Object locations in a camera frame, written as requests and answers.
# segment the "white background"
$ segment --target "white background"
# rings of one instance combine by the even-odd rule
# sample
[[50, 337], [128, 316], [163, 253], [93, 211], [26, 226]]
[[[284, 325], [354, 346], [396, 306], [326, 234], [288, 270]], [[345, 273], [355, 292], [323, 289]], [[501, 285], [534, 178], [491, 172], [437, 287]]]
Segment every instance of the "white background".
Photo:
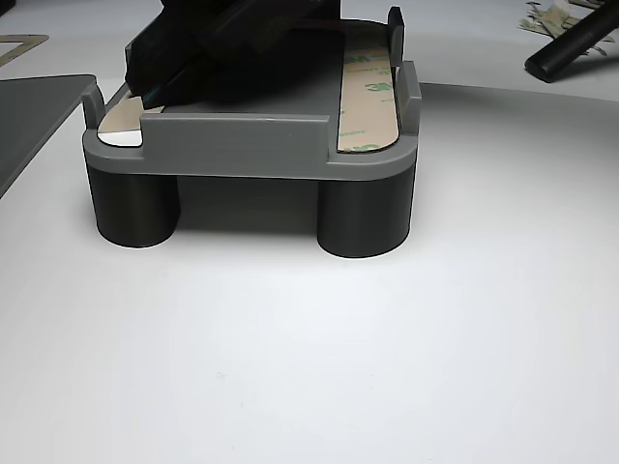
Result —
[[[422, 80], [616, 100], [612, 67], [524, 73], [525, 5], [469, 3], [402, 5]], [[0, 34], [52, 38], [0, 78], [110, 97], [159, 9], [129, 4], [22, 2]], [[107, 243], [77, 111], [0, 201], [0, 462], [618, 462], [616, 106], [424, 91], [411, 236], [361, 261], [317, 245], [314, 183], [185, 181], [168, 242]]]

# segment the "gray 3d-printed stand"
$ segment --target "gray 3d-printed stand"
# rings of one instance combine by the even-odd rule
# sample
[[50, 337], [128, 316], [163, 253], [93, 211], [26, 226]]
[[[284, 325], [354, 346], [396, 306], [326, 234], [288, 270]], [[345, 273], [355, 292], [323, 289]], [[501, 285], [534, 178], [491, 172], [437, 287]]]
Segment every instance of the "gray 3d-printed stand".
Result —
[[169, 238], [181, 212], [177, 176], [306, 179], [320, 181], [324, 249], [368, 257], [398, 247], [410, 226], [421, 92], [413, 63], [402, 62], [398, 8], [384, 28], [400, 137], [380, 151], [338, 152], [344, 38], [332, 30], [293, 31], [259, 63], [212, 81], [202, 101], [143, 114], [138, 148], [102, 143], [101, 93], [86, 96], [83, 146], [101, 234], [123, 247]]

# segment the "gray plastic base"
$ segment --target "gray plastic base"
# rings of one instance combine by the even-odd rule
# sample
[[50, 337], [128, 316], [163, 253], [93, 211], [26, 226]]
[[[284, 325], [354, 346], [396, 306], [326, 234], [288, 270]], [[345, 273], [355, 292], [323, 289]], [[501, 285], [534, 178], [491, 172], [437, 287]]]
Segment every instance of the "gray plastic base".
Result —
[[[142, 115], [141, 147], [105, 145], [98, 124], [87, 124], [84, 154], [102, 234], [127, 247], [147, 247], [168, 236], [178, 218], [176, 176], [303, 179], [322, 181], [318, 228], [325, 249], [364, 257], [397, 247], [408, 234], [421, 91], [413, 63], [401, 60], [399, 9], [392, 9], [384, 27], [400, 125], [395, 144], [369, 153], [338, 152], [343, 34], [295, 31], [260, 63], [211, 81], [201, 102]], [[121, 88], [109, 107], [126, 92]], [[96, 93], [85, 98], [99, 99]], [[96, 108], [86, 104], [87, 121], [104, 116]], [[144, 182], [149, 176], [159, 180]], [[166, 177], [173, 181], [163, 182]], [[158, 212], [139, 219], [143, 208], [150, 211], [158, 201]], [[102, 213], [116, 208], [123, 213]], [[158, 232], [140, 239], [136, 227]]]

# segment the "printed 3m logo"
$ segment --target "printed 3m logo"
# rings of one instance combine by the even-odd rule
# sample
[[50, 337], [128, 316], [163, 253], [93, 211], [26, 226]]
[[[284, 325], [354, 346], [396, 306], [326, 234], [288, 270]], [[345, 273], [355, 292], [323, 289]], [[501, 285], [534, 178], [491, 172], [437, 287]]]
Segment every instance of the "printed 3m logo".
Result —
[[393, 84], [389, 82], [379, 82], [377, 84], [368, 84], [366, 88], [371, 92], [383, 92], [385, 90], [394, 90]]

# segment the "black cylindrical foot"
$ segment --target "black cylindrical foot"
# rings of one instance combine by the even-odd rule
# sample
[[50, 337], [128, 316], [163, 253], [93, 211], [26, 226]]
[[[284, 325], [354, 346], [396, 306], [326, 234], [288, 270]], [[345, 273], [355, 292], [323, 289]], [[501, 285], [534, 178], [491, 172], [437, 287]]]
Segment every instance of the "black cylindrical foot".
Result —
[[345, 258], [366, 258], [401, 245], [410, 230], [415, 166], [378, 181], [322, 181], [318, 243]]
[[97, 227], [121, 247], [152, 247], [167, 240], [181, 214], [176, 176], [111, 174], [88, 164]]

